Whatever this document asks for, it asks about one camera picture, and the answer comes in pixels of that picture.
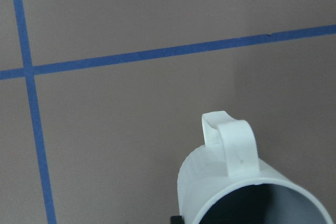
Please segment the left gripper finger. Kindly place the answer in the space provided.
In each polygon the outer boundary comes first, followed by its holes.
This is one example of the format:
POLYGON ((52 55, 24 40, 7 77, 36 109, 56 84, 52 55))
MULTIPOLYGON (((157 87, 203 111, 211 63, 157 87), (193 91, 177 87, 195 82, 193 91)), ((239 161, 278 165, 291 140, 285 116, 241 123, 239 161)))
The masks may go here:
POLYGON ((183 217, 178 216, 171 216, 170 217, 170 224, 183 224, 183 217))

